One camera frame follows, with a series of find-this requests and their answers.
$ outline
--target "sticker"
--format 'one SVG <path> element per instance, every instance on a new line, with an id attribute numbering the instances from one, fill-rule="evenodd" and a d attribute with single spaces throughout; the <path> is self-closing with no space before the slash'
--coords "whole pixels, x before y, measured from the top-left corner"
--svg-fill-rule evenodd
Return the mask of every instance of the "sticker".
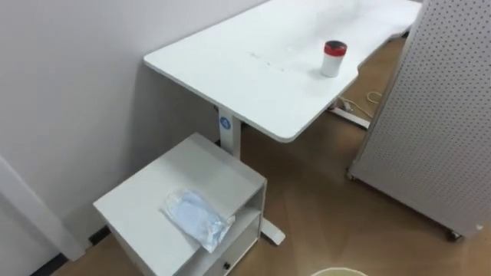
<path id="1" fill-rule="evenodd" d="M 222 125 L 222 127 L 226 130 L 230 130 L 230 121 L 229 119 L 225 118 L 225 117 L 220 117 L 220 124 Z"/>

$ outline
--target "cable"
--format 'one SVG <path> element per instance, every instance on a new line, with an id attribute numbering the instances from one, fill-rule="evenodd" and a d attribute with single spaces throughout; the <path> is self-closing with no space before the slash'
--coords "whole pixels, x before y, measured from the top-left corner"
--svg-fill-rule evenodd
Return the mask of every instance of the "cable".
<path id="1" fill-rule="evenodd" d="M 376 100 L 372 100 L 372 99 L 370 98 L 370 95 L 372 95 L 372 94 L 375 94 L 375 95 L 377 95 L 377 96 L 379 96 L 379 97 L 382 97 L 382 94 L 378 93 L 377 91 L 370 91 L 370 92 L 367 92 L 367 95 L 366 95 L 366 96 L 367 96 L 367 100 L 368 100 L 369 102 L 374 103 L 374 104 L 379 104 L 380 102 L 378 102 L 378 101 L 376 101 Z"/>
<path id="2" fill-rule="evenodd" d="M 378 93 L 377 91 L 370 91 L 370 92 L 367 92 L 365 94 L 367 100 L 373 104 L 379 104 L 380 102 L 376 101 L 376 100 L 372 100 L 370 98 L 370 95 L 372 94 L 376 94 L 377 96 L 379 97 L 382 97 L 382 94 Z M 370 114 L 368 111 L 366 111 L 365 109 L 363 109 L 362 107 L 360 107 L 357 103 L 355 103 L 353 100 L 348 100 L 347 98 L 345 97 L 339 97 L 342 101 L 346 102 L 346 103 L 350 103 L 352 105 L 354 105 L 356 108 L 358 108 L 359 110 L 361 110 L 361 112 L 365 113 L 367 116 L 369 116 L 370 118 L 373 118 L 374 116 L 372 114 Z"/>

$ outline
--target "clear plastic bag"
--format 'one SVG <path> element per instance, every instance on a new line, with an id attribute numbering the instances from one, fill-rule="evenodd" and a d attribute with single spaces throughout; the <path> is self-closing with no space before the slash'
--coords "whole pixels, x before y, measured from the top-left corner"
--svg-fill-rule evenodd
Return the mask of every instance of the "clear plastic bag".
<path id="1" fill-rule="evenodd" d="M 222 242 L 236 220 L 235 216 L 222 218 L 204 198 L 186 189 L 170 192 L 160 211 L 209 253 Z"/>

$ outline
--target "standing desk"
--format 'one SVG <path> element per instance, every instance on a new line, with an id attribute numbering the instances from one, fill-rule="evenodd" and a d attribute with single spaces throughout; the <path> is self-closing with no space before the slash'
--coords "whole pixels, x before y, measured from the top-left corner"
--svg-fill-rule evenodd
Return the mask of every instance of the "standing desk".
<path id="1" fill-rule="evenodd" d="M 221 147 L 240 158 L 241 122 L 281 143 L 293 141 L 354 82 L 371 54 L 408 30 L 419 9 L 408 0 L 271 0 L 144 61 L 219 108 Z M 319 73 L 327 40 L 348 45 L 334 78 Z M 277 245 L 285 238 L 267 219 L 262 231 Z"/>

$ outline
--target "wastebasket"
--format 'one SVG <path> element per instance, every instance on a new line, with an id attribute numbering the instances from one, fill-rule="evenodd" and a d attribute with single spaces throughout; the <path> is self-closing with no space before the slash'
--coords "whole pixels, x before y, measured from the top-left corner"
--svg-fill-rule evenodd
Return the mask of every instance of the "wastebasket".
<path id="1" fill-rule="evenodd" d="M 312 276 L 367 276 L 359 271 L 355 271 L 349 268 L 328 268 L 323 271 L 319 271 Z"/>

